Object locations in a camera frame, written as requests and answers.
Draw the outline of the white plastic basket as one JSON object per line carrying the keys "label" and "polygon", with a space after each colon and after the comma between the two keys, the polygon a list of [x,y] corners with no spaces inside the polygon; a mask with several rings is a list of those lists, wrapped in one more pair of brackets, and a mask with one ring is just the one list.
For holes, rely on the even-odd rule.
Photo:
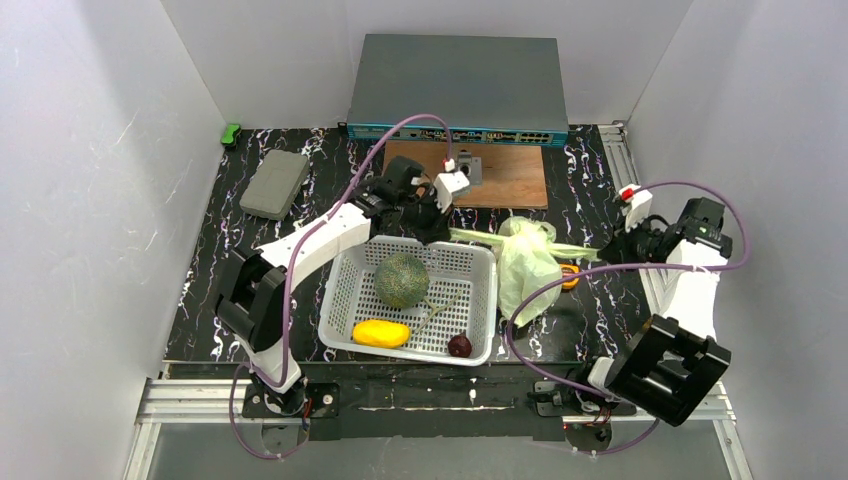
{"label": "white plastic basket", "polygon": [[[375,271],[386,257],[408,253],[426,266],[430,284],[426,300],[408,309],[384,304],[374,289]],[[496,333],[498,280],[495,256],[480,246],[411,238],[377,236],[335,258],[320,312],[318,335],[335,350],[463,367],[479,366],[491,353]],[[355,343],[353,328],[380,319],[411,330],[409,340],[395,349]],[[473,345],[469,358],[448,353],[449,340],[464,333]]]}

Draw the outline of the light green plastic bag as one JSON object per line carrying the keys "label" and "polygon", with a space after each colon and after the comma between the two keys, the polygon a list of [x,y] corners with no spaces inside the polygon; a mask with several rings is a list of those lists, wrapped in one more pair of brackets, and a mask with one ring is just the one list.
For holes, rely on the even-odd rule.
{"label": "light green plastic bag", "polygon": [[498,308],[505,318],[514,320],[517,328],[557,301],[560,291],[551,289],[527,306],[522,305],[532,293],[560,280],[566,261],[596,261],[599,252],[597,248],[558,243],[552,224],[522,216],[506,219],[495,234],[452,228],[450,235],[453,241],[478,242],[492,248],[498,275]]}

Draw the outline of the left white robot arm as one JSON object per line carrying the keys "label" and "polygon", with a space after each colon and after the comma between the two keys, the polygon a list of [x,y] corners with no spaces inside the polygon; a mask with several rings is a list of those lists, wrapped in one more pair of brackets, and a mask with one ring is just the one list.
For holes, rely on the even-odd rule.
{"label": "left white robot arm", "polygon": [[233,250],[219,277],[214,312],[249,359],[255,400],[284,416],[306,409],[305,380],[289,346],[291,295],[340,253],[400,227],[424,244],[448,239],[454,200],[471,184],[452,159],[434,178],[398,156],[380,176],[352,184],[329,212],[281,240]]}

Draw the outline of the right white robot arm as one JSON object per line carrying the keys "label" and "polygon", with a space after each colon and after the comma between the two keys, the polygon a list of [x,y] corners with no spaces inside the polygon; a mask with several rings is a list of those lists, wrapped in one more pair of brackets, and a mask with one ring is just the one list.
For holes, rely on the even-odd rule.
{"label": "right white robot arm", "polygon": [[732,239],[722,231],[722,204],[706,197],[687,201],[669,224],[650,211],[647,191],[625,189],[625,217],[599,258],[609,264],[668,264],[660,306],[614,357],[598,358],[588,383],[678,426],[687,420],[731,363],[716,340],[714,304]]}

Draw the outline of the green fake melon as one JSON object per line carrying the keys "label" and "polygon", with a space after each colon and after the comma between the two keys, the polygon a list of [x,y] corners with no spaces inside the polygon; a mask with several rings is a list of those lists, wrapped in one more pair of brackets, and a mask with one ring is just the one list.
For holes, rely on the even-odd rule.
{"label": "green fake melon", "polygon": [[386,257],[374,274],[377,297],[387,306],[407,309],[421,302],[429,289],[430,279],[425,264],[408,253]]}

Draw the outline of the yellow fake mango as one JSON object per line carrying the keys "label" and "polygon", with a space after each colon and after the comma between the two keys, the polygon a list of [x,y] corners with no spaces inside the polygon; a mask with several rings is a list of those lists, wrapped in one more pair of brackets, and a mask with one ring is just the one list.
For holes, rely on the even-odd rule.
{"label": "yellow fake mango", "polygon": [[410,338],[408,326],[380,319],[358,323],[352,331],[352,339],[359,345],[395,349],[403,346]]}

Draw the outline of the dark red fake fruit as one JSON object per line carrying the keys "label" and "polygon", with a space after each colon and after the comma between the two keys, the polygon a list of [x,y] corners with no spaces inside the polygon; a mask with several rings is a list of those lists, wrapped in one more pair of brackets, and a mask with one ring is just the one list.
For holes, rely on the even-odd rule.
{"label": "dark red fake fruit", "polygon": [[452,337],[447,348],[449,355],[456,358],[469,358],[473,353],[473,345],[464,333]]}

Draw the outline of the yellow tape measure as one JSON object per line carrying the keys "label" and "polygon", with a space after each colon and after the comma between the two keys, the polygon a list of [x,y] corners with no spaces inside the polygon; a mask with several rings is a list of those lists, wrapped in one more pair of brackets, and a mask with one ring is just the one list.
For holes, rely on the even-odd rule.
{"label": "yellow tape measure", "polygon": [[577,276],[577,274],[580,272],[580,268],[574,264],[561,264],[560,268],[564,278],[564,282],[562,283],[561,289],[563,291],[570,291],[574,289],[580,280],[580,278]]}

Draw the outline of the brown wooden board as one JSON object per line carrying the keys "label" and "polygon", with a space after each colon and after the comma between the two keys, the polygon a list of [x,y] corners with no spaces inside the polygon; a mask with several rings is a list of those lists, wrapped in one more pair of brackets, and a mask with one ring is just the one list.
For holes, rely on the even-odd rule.
{"label": "brown wooden board", "polygon": [[[452,153],[468,150],[482,159],[483,184],[455,201],[459,208],[545,209],[547,185],[538,146],[455,143]],[[387,160],[404,156],[420,163],[430,177],[443,171],[444,142],[390,141]]]}

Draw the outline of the grey rectangular case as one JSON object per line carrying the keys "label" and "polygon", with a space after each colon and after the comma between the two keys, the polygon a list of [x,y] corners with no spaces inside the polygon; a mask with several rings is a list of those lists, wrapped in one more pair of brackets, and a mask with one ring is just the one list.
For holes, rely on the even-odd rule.
{"label": "grey rectangular case", "polygon": [[306,156],[270,150],[239,201],[241,209],[255,217],[283,220],[309,171],[309,159]]}

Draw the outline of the green black small tool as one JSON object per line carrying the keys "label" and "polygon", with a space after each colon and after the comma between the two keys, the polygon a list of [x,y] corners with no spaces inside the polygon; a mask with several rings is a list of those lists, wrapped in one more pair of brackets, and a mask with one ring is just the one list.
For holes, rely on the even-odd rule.
{"label": "green black small tool", "polygon": [[220,143],[224,146],[225,149],[235,148],[238,143],[238,137],[241,132],[240,124],[228,124],[224,130],[223,135],[220,138]]}

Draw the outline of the small metal bracket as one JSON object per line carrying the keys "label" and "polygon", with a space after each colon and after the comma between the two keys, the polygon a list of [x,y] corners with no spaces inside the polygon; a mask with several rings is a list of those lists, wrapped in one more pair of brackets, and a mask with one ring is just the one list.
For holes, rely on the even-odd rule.
{"label": "small metal bracket", "polygon": [[474,156],[468,150],[460,150],[455,161],[458,170],[468,179],[472,187],[479,187],[483,184],[482,159],[480,157]]}

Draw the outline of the grey network switch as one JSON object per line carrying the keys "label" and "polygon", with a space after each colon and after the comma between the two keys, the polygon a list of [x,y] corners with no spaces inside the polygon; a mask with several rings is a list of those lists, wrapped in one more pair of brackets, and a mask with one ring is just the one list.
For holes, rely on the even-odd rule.
{"label": "grey network switch", "polygon": [[368,34],[350,138],[562,147],[569,133],[554,38]]}

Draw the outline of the black base frame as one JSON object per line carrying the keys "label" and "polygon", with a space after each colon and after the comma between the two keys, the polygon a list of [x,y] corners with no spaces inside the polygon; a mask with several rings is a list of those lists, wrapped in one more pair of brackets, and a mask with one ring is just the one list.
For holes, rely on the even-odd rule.
{"label": "black base frame", "polygon": [[531,395],[540,376],[517,364],[457,367],[307,363],[282,407],[251,382],[237,388],[244,419],[310,424],[312,441],[401,436],[530,437],[563,441],[564,421],[542,417]]}

